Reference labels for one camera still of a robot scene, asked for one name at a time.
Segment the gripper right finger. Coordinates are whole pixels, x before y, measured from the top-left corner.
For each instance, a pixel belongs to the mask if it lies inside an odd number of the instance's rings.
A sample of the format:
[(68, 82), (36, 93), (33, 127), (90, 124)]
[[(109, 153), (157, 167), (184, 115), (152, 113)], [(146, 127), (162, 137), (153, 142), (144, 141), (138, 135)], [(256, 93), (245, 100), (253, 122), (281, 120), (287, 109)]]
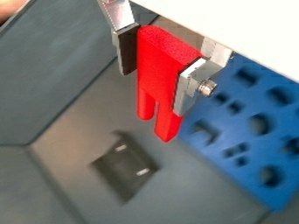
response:
[(172, 111), (183, 116), (200, 95), (209, 97), (217, 84), (211, 79), (225, 67), (232, 51), (220, 43), (204, 38), (200, 45), (203, 56), (180, 72), (172, 103)]

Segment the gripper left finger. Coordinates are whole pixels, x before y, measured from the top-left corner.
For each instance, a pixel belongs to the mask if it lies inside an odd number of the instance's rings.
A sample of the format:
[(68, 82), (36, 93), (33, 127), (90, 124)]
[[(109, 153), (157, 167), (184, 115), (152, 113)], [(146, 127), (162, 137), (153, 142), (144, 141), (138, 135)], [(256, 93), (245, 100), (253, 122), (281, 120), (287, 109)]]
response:
[(140, 24), (134, 21), (128, 0), (97, 0), (97, 4), (110, 27), (118, 70), (128, 75), (136, 70), (136, 33)]

